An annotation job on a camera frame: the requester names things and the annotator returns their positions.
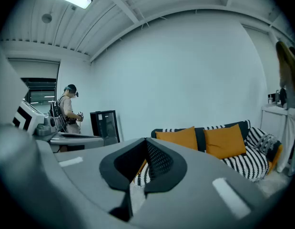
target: sofa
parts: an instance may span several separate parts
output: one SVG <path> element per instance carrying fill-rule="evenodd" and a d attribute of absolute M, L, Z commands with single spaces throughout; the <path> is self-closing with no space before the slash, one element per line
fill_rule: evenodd
<path fill-rule="evenodd" d="M 206 153 L 204 130 L 229 128 L 238 125 L 246 148 L 246 153 L 239 156 L 221 159 L 222 162 L 240 173 L 247 179 L 256 182 L 263 179 L 275 167 L 281 152 L 282 144 L 273 136 L 258 128 L 251 127 L 249 120 L 226 125 L 195 128 L 198 151 Z M 154 129 L 152 138 L 157 138 L 156 132 L 179 132 L 184 129 Z M 150 181 L 148 164 L 143 164 L 134 183 L 144 186 Z"/>

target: man wearing vr headset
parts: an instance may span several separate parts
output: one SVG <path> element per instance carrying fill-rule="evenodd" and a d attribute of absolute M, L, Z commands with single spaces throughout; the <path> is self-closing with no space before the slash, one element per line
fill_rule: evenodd
<path fill-rule="evenodd" d="M 61 113 L 66 120 L 66 132 L 80 134 L 80 128 L 76 124 L 76 121 L 82 121 L 82 117 L 78 114 L 73 113 L 71 98 L 79 96 L 79 93 L 76 91 L 76 87 L 73 84 L 70 84 L 65 87 L 63 95 L 59 98 L 57 103 L 61 109 Z"/>

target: orange pillow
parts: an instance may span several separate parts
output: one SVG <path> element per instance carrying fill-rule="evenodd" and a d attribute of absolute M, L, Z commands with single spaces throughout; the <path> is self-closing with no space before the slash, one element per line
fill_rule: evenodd
<path fill-rule="evenodd" d="M 194 126 L 179 132 L 156 132 L 156 136 L 157 139 L 198 150 Z"/>
<path fill-rule="evenodd" d="M 246 153 L 238 124 L 229 128 L 203 130 L 203 132 L 208 154 L 223 159 Z"/>

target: vr headset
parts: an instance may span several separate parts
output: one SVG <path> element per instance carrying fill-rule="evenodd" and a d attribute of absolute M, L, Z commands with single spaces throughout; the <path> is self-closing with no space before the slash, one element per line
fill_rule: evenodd
<path fill-rule="evenodd" d="M 79 92 L 78 91 L 76 91 L 76 90 L 74 90 L 74 89 L 72 89 L 72 88 L 70 88 L 68 86 L 65 87 L 64 91 L 66 91 L 67 89 L 69 90 L 69 92 L 71 94 L 75 94 L 77 97 L 79 97 Z"/>

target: floor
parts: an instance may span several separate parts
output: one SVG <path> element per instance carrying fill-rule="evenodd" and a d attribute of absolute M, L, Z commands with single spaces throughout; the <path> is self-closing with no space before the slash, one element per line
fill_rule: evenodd
<path fill-rule="evenodd" d="M 265 195 L 269 198 L 277 191 L 284 189 L 288 186 L 291 181 L 291 177 L 287 176 L 289 167 L 286 167 L 282 173 L 278 173 L 273 170 L 263 180 L 256 182 L 255 184 Z M 130 196 L 132 203 L 132 211 L 136 213 L 145 201 L 144 188 L 137 187 L 133 182 L 130 184 Z"/>

